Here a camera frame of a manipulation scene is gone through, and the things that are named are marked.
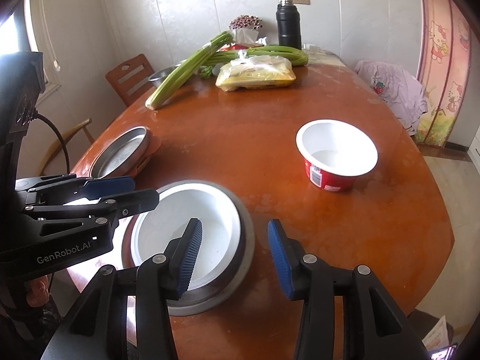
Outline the person's hand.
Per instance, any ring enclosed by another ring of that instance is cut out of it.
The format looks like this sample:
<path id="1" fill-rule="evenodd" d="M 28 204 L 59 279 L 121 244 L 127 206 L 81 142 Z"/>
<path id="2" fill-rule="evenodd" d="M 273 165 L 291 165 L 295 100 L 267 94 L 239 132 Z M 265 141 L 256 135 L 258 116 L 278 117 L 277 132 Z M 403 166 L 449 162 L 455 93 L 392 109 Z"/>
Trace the person's hand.
<path id="1" fill-rule="evenodd" d="M 30 307 L 44 306 L 50 300 L 50 280 L 47 275 L 30 280 L 25 284 L 26 300 Z"/>

